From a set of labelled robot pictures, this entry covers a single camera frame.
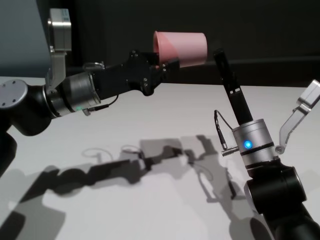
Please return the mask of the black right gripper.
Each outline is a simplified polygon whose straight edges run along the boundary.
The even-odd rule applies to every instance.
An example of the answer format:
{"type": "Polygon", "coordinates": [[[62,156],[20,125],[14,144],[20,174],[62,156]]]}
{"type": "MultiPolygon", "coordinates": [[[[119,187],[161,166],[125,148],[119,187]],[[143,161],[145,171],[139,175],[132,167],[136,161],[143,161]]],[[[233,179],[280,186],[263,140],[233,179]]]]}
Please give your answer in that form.
{"type": "Polygon", "coordinates": [[[238,124],[242,125],[252,122],[252,114],[241,86],[237,81],[237,77],[229,65],[225,51],[222,48],[215,50],[213,58],[220,77],[224,80],[224,88],[238,124]]]}

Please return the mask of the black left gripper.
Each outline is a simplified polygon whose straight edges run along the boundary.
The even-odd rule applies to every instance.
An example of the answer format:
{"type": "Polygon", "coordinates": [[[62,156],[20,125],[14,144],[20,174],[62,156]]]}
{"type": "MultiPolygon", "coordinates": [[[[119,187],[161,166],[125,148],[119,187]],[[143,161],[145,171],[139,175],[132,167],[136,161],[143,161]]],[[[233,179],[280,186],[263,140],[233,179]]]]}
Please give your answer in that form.
{"type": "Polygon", "coordinates": [[[125,62],[92,73],[97,95],[110,98],[129,91],[152,95],[156,87],[170,80],[180,70],[178,58],[161,65],[159,62],[158,52],[131,51],[125,62]]]}

